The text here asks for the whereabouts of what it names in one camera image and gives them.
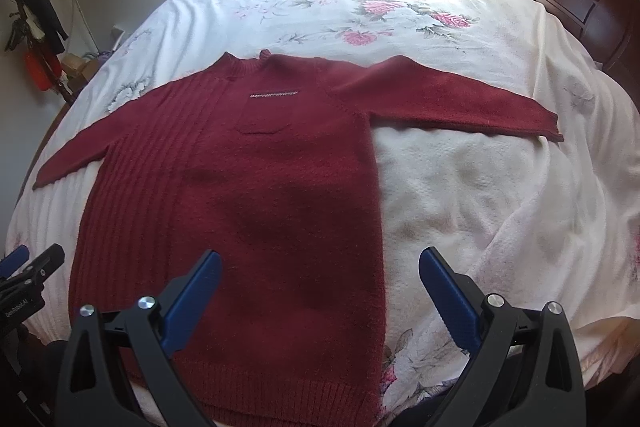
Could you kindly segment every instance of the cardboard box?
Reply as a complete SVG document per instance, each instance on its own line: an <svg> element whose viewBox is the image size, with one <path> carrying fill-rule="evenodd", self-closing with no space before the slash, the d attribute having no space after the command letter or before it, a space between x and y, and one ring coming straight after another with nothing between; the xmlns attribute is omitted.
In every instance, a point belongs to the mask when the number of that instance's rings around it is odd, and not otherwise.
<svg viewBox="0 0 640 427"><path fill-rule="evenodd" d="M86 65L86 61L73 53L68 53L62 57L60 64L62 65L62 71L68 74L68 76L73 77L82 71L82 68Z"/></svg>
<svg viewBox="0 0 640 427"><path fill-rule="evenodd" d="M101 65L102 64L97 58L93 58L92 60L89 60L89 62L87 62L84 67L82 67L82 69L80 70L80 74L84 76L87 82L89 82L89 80L91 80L98 72Z"/></svg>
<svg viewBox="0 0 640 427"><path fill-rule="evenodd" d="M87 81L81 74L74 76L73 78L68 79L66 81L66 86L71 90L72 93L78 94L86 87Z"/></svg>

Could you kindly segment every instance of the white blanket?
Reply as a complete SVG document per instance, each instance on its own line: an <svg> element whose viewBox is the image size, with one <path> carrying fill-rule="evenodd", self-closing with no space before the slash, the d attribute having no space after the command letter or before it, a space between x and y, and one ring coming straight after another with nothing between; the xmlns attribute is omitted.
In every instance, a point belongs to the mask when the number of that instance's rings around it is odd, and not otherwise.
<svg viewBox="0 0 640 427"><path fill-rule="evenodd" d="M264 48L361 65L406 55L531 96L559 115L561 144L450 130L373 131L388 309L384 422L437 393L467 360L418 278L417 259L429 245L484 292L515 306L562 303L585 382L635 355L640 119L623 89L531 0L168 0L82 92L28 187L67 140L127 100L206 68L224 51L247 58ZM65 266L46 284L46 308L29 321L43 341L70 331L68 281L99 168L96 162L42 190L28 188L11 222L9 250L24 243L36 255L59 243L66 251ZM148 396L143 402L149 407Z"/></svg>

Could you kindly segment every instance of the embroidered stripe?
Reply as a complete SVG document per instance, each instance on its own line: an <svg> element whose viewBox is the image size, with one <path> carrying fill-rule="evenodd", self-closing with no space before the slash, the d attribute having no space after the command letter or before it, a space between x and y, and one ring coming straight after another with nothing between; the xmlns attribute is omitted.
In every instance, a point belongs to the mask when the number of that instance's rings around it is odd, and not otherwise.
<svg viewBox="0 0 640 427"><path fill-rule="evenodd" d="M289 96L290 94L298 94L297 91L284 91L284 92L268 92L265 94L252 94L249 98L269 98L270 96Z"/></svg>

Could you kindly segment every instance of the ribbed hem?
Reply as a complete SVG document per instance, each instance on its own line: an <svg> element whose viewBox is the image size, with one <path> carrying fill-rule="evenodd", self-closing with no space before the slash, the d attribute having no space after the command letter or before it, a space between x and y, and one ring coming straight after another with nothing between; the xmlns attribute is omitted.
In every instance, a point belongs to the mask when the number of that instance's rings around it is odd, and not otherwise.
<svg viewBox="0 0 640 427"><path fill-rule="evenodd" d="M206 362L175 360L209 417L233 427L371 427L380 399L343 383L259 375Z"/></svg>

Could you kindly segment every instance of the sweater pocket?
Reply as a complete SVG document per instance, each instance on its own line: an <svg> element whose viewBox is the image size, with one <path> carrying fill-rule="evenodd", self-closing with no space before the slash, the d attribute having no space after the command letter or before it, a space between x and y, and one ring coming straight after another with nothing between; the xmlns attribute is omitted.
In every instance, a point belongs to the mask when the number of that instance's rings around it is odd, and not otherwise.
<svg viewBox="0 0 640 427"><path fill-rule="evenodd" d="M276 91L249 95L236 123L242 134L274 134L291 123L298 92Z"/></svg>

